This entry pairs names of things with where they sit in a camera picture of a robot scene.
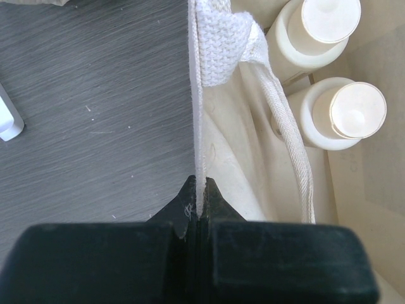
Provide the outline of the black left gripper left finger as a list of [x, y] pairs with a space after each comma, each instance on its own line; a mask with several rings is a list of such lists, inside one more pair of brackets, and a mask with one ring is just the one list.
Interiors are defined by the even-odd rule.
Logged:
[[145, 222], [27, 228], [4, 264], [6, 303], [187, 303], [185, 236], [196, 179]]

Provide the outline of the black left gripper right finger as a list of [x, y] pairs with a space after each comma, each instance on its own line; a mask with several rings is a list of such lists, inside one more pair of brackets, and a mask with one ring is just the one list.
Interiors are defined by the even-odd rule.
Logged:
[[207, 179], [199, 303], [376, 303], [358, 236], [338, 225], [245, 220]]

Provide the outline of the cream canvas tote bag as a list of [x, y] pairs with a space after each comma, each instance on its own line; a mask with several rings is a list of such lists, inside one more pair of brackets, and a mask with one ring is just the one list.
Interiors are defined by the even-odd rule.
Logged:
[[[404, 2], [359, 1], [342, 54], [283, 86], [266, 34], [289, 1], [189, 1], [198, 215], [206, 179], [246, 220], [352, 229], [381, 303], [404, 302]], [[387, 115], [351, 148], [305, 146], [287, 96], [330, 77], [377, 87]]]

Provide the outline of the beige labelled bottle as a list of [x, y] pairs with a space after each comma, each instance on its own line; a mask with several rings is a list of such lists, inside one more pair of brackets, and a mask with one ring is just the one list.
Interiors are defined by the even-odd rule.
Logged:
[[266, 34], [280, 83], [288, 86], [335, 61], [360, 19], [359, 1], [289, 1]]

